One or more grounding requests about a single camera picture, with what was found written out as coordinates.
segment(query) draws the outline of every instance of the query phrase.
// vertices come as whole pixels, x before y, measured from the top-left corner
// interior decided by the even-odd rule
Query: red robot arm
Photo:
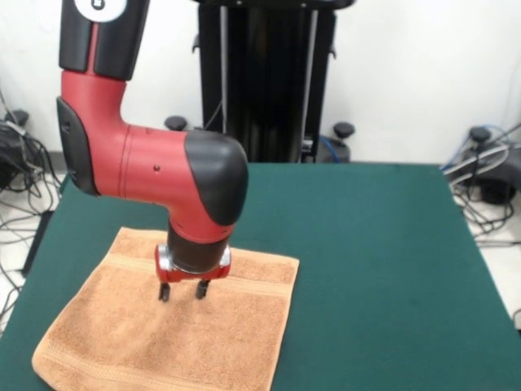
[[[63,153],[84,192],[167,208],[168,243],[155,251],[166,301],[170,282],[199,278],[205,291],[210,279],[227,275],[228,239],[246,197],[247,159],[224,134],[156,130],[121,118],[149,0],[110,1],[63,0]]]

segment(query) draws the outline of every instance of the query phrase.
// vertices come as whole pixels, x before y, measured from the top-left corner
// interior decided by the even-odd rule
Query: blue cable
[[[470,138],[470,136],[467,135],[467,136],[465,137],[465,139],[463,140],[462,144],[458,147],[458,149],[457,149],[456,152],[454,153],[453,157],[451,157],[451,158],[449,159],[449,161],[448,161],[445,165],[441,166],[440,169],[441,169],[442,171],[443,171],[444,169],[449,168],[449,167],[452,165],[452,163],[453,163],[453,162],[458,158],[458,156],[460,155],[460,153],[462,153],[462,150],[463,150],[463,148],[465,147],[466,142],[469,141],[469,138]]]
[[[501,134],[503,134],[506,137],[506,141],[510,141],[509,135],[503,130],[503,128],[501,128],[497,125],[489,125],[489,124],[485,124],[485,125],[481,125],[481,126],[483,126],[484,128],[487,128],[487,129],[498,130]]]
[[[339,163],[340,159],[339,159],[338,155],[336,154],[335,149],[333,148],[333,146],[327,139],[327,137],[320,136],[320,141],[326,146],[327,149],[329,149],[329,152],[331,152],[331,155],[333,156],[333,162]]]

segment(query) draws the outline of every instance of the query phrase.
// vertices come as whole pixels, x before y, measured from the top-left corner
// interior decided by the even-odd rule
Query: green tabletop
[[[46,329],[121,226],[166,222],[66,187],[0,340],[2,391],[47,389]],[[273,390],[521,389],[521,339],[436,168],[252,165],[231,243],[300,259]]]

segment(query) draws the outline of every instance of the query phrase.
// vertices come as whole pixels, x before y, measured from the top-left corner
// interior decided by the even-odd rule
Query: orange towel
[[[266,390],[278,361],[299,262],[232,249],[227,279],[158,301],[160,231],[122,229],[50,326],[34,371],[57,390]]]

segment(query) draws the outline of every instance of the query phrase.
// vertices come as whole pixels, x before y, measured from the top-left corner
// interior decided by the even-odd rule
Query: white circular label
[[[93,22],[110,22],[121,16],[127,0],[74,0],[78,11]]]

